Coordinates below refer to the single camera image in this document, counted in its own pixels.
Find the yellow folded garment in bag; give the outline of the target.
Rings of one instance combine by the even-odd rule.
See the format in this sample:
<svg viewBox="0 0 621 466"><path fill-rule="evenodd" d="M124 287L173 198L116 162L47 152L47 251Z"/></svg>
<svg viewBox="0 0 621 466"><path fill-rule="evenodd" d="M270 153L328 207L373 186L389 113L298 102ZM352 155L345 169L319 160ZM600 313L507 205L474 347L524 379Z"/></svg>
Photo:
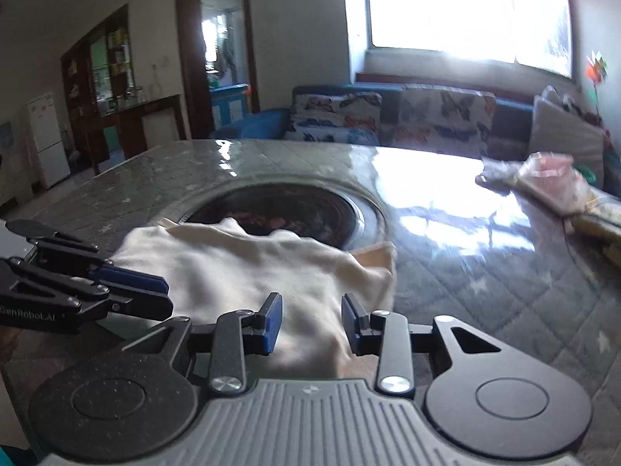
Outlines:
<svg viewBox="0 0 621 466"><path fill-rule="evenodd" d="M596 187L584 202L579 214L567 219L572 233L595 242L602 255L620 267L620 199Z"/></svg>

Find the pink garment in bag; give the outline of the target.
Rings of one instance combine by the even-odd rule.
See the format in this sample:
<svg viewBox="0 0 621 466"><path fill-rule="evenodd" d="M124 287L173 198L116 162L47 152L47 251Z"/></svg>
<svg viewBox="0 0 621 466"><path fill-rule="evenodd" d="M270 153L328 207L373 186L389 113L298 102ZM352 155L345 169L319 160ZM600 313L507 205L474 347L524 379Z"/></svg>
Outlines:
<svg viewBox="0 0 621 466"><path fill-rule="evenodd" d="M520 190L562 218L585 214L587 204L597 199L570 155L534 153L524 162L488 158L482 162L479 185Z"/></svg>

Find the black round induction cooktop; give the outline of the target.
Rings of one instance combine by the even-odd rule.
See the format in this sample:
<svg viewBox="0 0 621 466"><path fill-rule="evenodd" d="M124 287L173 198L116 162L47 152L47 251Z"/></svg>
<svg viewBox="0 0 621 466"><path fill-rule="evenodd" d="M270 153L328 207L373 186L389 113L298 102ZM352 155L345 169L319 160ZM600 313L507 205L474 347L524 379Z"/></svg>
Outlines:
<svg viewBox="0 0 621 466"><path fill-rule="evenodd" d="M184 221L216 224L235 220L253 236L288 230L335 248L346 248L362 235L360 207L347 195L316 185L250 185L222 193L191 210Z"/></svg>

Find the grey pillow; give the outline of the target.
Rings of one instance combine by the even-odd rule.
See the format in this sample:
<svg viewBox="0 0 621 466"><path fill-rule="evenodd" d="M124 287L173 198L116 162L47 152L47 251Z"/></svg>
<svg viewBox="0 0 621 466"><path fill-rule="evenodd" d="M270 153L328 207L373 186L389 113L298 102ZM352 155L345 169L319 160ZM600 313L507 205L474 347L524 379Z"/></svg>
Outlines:
<svg viewBox="0 0 621 466"><path fill-rule="evenodd" d="M570 155L574 163L587 167L596 177L595 187L604 185L604 134L599 127L585 122L575 111L567 111L564 101L552 85L534 98L528 154L555 153Z"/></svg>

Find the left butterfly cushion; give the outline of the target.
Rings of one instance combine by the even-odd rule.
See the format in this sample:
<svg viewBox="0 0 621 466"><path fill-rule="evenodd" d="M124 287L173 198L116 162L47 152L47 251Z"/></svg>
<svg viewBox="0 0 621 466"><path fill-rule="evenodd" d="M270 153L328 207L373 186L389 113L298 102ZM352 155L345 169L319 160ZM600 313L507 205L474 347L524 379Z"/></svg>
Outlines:
<svg viewBox="0 0 621 466"><path fill-rule="evenodd" d="M382 97L374 92L294 96L285 140L379 144Z"/></svg>

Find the grey quilted star table cover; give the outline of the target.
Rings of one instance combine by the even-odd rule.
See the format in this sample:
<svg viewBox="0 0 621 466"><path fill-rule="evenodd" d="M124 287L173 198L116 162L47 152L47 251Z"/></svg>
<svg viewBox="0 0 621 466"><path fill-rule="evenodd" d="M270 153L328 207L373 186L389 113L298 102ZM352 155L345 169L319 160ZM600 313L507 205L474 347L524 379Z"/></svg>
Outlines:
<svg viewBox="0 0 621 466"><path fill-rule="evenodd" d="M478 160L344 144L179 141L17 208L113 252L133 228L181 219L260 182L337 185L384 215L398 251L396 309L451 315L577 380L594 419L587 465L620 460L620 272L539 203L476 184Z"/></svg>

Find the dark wooden display cabinet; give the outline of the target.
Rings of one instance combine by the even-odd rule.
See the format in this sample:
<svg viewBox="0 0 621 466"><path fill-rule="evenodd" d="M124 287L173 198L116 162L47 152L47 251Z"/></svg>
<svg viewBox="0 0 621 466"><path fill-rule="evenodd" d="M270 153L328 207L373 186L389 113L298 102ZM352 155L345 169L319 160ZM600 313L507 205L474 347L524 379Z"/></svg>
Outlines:
<svg viewBox="0 0 621 466"><path fill-rule="evenodd" d="M76 169L88 169L109 158L104 118L134 81L128 38L128 7L122 6L61 57L64 101L68 110Z"/></svg>

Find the blue white small cabinet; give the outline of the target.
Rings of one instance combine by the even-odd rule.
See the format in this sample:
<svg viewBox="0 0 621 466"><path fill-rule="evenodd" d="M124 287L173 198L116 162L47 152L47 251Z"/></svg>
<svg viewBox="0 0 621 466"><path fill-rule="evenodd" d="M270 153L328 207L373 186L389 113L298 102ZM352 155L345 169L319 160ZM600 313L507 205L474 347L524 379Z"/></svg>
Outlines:
<svg viewBox="0 0 621 466"><path fill-rule="evenodd" d="M214 87L210 90L214 129L244 119L249 113L250 86L246 83Z"/></svg>

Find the green bowl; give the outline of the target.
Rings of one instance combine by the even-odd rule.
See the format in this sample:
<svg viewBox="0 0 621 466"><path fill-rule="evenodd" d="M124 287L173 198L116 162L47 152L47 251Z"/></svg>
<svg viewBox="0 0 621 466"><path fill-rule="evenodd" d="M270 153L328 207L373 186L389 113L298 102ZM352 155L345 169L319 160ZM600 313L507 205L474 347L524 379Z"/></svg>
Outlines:
<svg viewBox="0 0 621 466"><path fill-rule="evenodd" d="M588 167L579 166L577 171L583 175L588 184L595 184L597 182L597 176Z"/></svg>

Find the colourful pinwheel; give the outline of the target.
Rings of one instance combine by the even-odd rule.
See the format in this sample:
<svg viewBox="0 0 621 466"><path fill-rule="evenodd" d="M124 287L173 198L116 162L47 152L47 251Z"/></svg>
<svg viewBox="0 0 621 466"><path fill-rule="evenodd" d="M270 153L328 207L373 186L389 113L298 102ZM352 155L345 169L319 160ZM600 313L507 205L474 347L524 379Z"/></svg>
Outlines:
<svg viewBox="0 0 621 466"><path fill-rule="evenodd" d="M607 78L607 63L602 53L591 52L590 56L586 57L585 74L592 84L596 115L600 118L599 86L603 84Z"/></svg>

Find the blue sofa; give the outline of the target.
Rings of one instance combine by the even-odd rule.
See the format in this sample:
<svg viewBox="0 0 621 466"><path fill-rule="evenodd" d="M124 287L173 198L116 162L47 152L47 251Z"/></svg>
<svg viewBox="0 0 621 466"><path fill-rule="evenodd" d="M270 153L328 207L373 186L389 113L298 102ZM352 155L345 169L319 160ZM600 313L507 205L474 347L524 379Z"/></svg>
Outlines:
<svg viewBox="0 0 621 466"><path fill-rule="evenodd" d="M294 104L294 96L374 92L382 97L381 130L379 132L379 144L376 146L392 147L384 142L384 137L389 125L397 122L399 102L404 85L406 84L361 83L297 86L293 90L290 107L251 114L240 121L216 129L212 136L219 140L281 140L284 139L284 134L290 126L290 112ZM533 104L523 104L498 97L496 100L497 106L493 126L491 126L491 136L488 140L487 155L484 157L501 161L524 161L530 155L527 151L532 131L534 102ZM581 111L571 107L570 103L571 101L563 102L567 111L575 111L585 122L594 125L591 115L582 114ZM601 188L609 194L619 195L620 156L615 147L612 146L608 133L604 129L602 130L604 134L604 185Z"/></svg>

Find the dark wooden console table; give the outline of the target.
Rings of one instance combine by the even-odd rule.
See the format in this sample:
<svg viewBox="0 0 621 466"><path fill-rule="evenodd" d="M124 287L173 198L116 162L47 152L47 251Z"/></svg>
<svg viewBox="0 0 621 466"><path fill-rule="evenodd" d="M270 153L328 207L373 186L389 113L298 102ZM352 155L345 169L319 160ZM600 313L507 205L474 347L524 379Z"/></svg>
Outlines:
<svg viewBox="0 0 621 466"><path fill-rule="evenodd" d="M95 159L95 153L90 145L90 135L95 132L102 132L105 127L115 126L120 136L119 141L121 149L126 158L133 158L148 150L143 118L161 113L161 111L172 111L173 121L175 121L175 132L177 140L186 140L185 125L181 110L181 96L173 95L159 98L153 101L147 101L123 108L119 111L103 117L90 117L83 129L83 135L86 142L86 148L90 155L90 163L94 174L100 175L101 170L99 163Z"/></svg>

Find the window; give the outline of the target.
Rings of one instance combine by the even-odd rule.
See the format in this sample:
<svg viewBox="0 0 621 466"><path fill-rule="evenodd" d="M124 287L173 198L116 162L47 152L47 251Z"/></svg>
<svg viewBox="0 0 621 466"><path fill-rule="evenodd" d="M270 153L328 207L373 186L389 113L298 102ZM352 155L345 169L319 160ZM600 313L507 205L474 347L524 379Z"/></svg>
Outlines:
<svg viewBox="0 0 621 466"><path fill-rule="evenodd" d="M572 74L569 0L367 0L371 44Z"/></svg>

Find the right butterfly cushion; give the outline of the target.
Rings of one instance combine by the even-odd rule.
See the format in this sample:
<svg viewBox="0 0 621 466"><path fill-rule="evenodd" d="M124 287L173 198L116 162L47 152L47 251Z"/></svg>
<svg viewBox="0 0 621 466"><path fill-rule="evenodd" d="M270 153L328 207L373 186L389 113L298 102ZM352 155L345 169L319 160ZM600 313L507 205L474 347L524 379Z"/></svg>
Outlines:
<svg viewBox="0 0 621 466"><path fill-rule="evenodd" d="M487 155L494 94L426 84L403 86L397 122L384 142L408 150L478 159Z"/></svg>

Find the butterfly cushion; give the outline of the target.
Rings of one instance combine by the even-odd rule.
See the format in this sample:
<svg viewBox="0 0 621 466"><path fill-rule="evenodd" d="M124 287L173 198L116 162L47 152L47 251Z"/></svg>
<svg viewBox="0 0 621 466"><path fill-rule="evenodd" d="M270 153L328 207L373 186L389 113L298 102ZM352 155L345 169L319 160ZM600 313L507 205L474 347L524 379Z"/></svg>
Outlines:
<svg viewBox="0 0 621 466"><path fill-rule="evenodd" d="M374 92L294 96L285 140L379 144L382 97Z"/></svg>
<svg viewBox="0 0 621 466"><path fill-rule="evenodd" d="M478 159L487 155L494 94L426 84L403 86L397 122L384 142L408 150Z"/></svg>

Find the white refrigerator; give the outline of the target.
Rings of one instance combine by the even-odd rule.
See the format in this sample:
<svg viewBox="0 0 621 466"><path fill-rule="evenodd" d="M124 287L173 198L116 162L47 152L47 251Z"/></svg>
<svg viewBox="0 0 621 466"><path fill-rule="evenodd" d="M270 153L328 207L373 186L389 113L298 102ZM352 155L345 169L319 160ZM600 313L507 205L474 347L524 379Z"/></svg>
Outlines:
<svg viewBox="0 0 621 466"><path fill-rule="evenodd" d="M71 174L53 95L46 94L26 104L26 112L40 169L40 181L49 190Z"/></svg>

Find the cream knit garment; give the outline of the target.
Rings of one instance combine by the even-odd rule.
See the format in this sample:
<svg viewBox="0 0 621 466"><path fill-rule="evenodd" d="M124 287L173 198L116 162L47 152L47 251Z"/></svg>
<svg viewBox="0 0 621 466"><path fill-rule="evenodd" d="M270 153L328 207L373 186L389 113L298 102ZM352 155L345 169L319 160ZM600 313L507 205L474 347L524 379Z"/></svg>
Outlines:
<svg viewBox="0 0 621 466"><path fill-rule="evenodd" d="M233 219L218 224L159 224L132 230L111 261L126 270L161 276L173 311L195 324L223 313L257 310L272 292L283 298L274 352L251 356L251 379L371 381L377 360L354 356L341 323L349 294L366 311L394 306L397 250L380 242L352 251L301 238L289 230L252 236Z"/></svg>

